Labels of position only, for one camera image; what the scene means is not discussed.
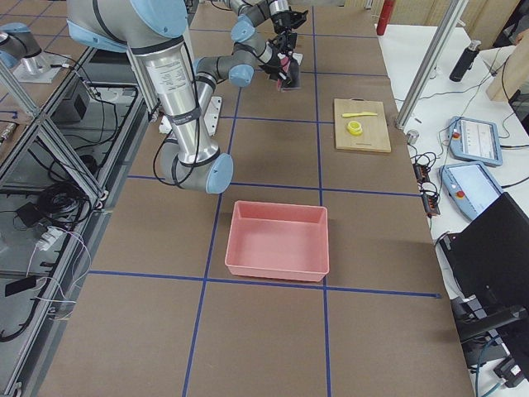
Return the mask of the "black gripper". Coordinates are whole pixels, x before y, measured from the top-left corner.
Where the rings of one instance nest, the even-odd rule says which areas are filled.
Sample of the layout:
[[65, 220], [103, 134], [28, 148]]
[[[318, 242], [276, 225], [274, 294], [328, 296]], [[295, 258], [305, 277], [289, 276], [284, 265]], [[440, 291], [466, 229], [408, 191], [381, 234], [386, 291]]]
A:
[[275, 33], [283, 33], [298, 29], [307, 21], [308, 10], [299, 11], [281, 11], [272, 16], [272, 22]]
[[278, 34], [274, 39], [267, 41], [265, 49], [271, 50], [271, 54], [268, 60], [260, 61], [260, 68], [269, 79], [277, 81], [281, 72], [280, 59], [286, 55], [293, 55], [296, 44], [296, 34]]

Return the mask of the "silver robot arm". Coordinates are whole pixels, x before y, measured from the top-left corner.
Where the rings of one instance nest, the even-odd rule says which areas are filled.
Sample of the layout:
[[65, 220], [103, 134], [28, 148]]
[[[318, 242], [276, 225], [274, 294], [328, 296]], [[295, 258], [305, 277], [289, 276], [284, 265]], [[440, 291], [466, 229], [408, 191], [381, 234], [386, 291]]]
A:
[[254, 26], [271, 20], [275, 33], [292, 32], [307, 21], [308, 10], [294, 10], [287, 0], [218, 1], [237, 16], [248, 17]]
[[183, 1], [69, 1], [69, 34], [85, 46], [130, 52], [169, 120], [160, 145], [164, 183], [221, 194], [231, 183], [233, 160], [210, 137], [205, 122], [216, 86], [243, 88], [260, 67], [280, 88], [297, 84], [295, 29], [306, 20], [286, 1], [228, 1], [237, 15], [227, 56], [192, 60], [184, 39], [188, 10]]

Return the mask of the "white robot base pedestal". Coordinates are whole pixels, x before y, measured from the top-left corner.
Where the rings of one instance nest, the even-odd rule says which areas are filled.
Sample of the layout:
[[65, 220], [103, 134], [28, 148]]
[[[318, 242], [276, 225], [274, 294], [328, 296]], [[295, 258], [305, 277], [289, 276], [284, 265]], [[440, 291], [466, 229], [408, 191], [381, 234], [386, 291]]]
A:
[[[207, 106], [207, 111], [204, 115], [204, 121], [207, 127], [209, 136], [215, 136], [217, 132], [217, 125], [220, 118], [220, 112], [222, 110], [222, 98], [220, 96], [213, 96], [210, 99], [210, 103]], [[159, 133], [168, 135], [172, 131], [169, 119], [164, 115], [161, 118], [159, 125]]]

